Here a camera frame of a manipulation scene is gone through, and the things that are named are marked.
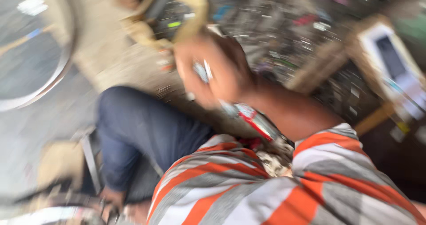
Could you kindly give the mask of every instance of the jeans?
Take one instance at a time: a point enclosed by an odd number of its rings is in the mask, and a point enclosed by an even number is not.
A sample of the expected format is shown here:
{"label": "jeans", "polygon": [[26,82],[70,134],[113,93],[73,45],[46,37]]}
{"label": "jeans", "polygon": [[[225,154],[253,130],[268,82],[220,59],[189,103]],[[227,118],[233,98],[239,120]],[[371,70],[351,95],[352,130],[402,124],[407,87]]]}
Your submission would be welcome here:
{"label": "jeans", "polygon": [[128,188],[141,154],[165,172],[215,134],[210,125],[124,86],[100,95],[97,131],[105,183],[116,191]]}

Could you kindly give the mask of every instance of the striped shirt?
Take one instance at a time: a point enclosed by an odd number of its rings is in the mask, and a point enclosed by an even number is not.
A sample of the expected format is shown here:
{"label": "striped shirt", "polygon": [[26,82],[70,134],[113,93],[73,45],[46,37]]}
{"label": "striped shirt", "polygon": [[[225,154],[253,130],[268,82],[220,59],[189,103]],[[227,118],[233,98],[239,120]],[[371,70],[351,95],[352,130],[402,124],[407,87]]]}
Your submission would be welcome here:
{"label": "striped shirt", "polygon": [[150,225],[426,224],[340,124],[298,141],[293,178],[270,178],[255,153],[216,135],[158,183]]}

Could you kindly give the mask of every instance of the fabric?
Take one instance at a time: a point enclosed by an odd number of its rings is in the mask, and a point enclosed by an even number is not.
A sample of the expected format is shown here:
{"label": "fabric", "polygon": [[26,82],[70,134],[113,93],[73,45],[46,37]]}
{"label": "fabric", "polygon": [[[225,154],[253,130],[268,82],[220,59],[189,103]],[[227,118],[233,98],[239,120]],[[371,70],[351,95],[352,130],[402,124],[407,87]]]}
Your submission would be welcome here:
{"label": "fabric", "polygon": [[141,154],[163,173],[215,134],[210,125],[124,86],[102,92],[97,132],[104,161],[102,173],[107,186],[116,191],[128,188]]}
{"label": "fabric", "polygon": [[270,178],[253,151],[214,136],[164,174],[149,224],[425,224],[348,124],[296,146],[294,178]]}

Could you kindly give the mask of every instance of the blue jeans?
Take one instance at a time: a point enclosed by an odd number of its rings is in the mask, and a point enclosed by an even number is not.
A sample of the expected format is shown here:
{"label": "blue jeans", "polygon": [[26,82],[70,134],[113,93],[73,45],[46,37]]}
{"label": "blue jeans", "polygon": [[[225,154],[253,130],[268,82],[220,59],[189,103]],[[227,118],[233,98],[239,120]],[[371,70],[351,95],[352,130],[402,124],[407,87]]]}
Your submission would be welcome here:
{"label": "blue jeans", "polygon": [[196,151],[215,132],[174,107],[142,91],[118,86],[99,99],[97,131],[106,185],[124,191],[141,154],[165,172]]}

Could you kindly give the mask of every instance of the foot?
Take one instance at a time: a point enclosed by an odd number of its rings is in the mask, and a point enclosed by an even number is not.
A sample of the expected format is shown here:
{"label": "foot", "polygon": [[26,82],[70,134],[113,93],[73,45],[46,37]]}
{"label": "foot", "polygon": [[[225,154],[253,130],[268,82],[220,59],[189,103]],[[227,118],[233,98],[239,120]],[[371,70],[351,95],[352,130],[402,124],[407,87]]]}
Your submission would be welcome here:
{"label": "foot", "polygon": [[150,207],[151,200],[144,200],[140,203],[126,205],[123,213],[125,214],[127,221],[146,225],[146,219],[148,218]]}
{"label": "foot", "polygon": [[109,187],[105,187],[102,192],[99,194],[100,198],[105,199],[107,202],[111,202],[114,206],[118,208],[119,211],[123,210],[124,198],[126,192],[117,192]]}

